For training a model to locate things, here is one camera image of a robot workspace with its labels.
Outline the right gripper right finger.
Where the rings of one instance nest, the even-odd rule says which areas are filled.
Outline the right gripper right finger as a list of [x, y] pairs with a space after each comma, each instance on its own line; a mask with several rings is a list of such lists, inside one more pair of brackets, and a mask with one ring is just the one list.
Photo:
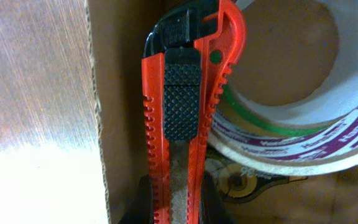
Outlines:
[[234, 224], [218, 194], [214, 179], [208, 172], [203, 174], [200, 196], [200, 224]]

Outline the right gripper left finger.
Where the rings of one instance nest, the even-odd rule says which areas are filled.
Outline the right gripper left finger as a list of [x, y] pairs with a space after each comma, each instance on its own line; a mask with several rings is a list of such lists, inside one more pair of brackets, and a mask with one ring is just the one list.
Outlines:
[[152, 199], [150, 177], [145, 175], [140, 178], [136, 196], [118, 224], [154, 224]]

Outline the green tape roll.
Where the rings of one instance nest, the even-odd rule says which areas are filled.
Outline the green tape roll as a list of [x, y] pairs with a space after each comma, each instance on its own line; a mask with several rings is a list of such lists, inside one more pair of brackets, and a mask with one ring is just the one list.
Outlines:
[[278, 124], [257, 116], [242, 106], [228, 85], [224, 85], [223, 90], [223, 98], [218, 106], [223, 116], [232, 124], [256, 135], [286, 138], [306, 136], [325, 130], [335, 123], [335, 121], [332, 121], [328, 124], [318, 124], [312, 127], [279, 126]]

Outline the white masking tape roll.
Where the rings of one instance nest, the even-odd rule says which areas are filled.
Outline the white masking tape roll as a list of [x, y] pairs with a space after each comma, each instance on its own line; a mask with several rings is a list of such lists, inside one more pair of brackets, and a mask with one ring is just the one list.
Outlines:
[[357, 149], [358, 1], [238, 1], [237, 6], [248, 38], [227, 85], [240, 104], [279, 126], [335, 123], [306, 136], [260, 136], [232, 124], [218, 108], [211, 134], [259, 159], [297, 164]]

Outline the orange utility knife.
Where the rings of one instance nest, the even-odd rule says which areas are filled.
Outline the orange utility knife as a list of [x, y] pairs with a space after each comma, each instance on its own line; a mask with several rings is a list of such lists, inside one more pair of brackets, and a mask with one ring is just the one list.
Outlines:
[[230, 0], [188, 1], [160, 18], [142, 57], [152, 222], [172, 220], [170, 145], [186, 141], [187, 223], [200, 220], [201, 183], [213, 116], [246, 45], [241, 10]]

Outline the brown cardboard box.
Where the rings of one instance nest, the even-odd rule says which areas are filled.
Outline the brown cardboard box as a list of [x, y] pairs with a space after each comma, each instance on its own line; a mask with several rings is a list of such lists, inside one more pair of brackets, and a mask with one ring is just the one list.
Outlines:
[[[109, 192], [109, 221], [117, 223], [148, 171], [140, 60], [147, 35], [174, 1], [88, 1], [93, 73], [98, 91], [99, 146]], [[358, 148], [297, 164], [259, 159], [211, 134], [209, 142], [249, 170], [305, 176], [272, 187], [243, 205], [228, 205], [238, 223], [358, 223]]]

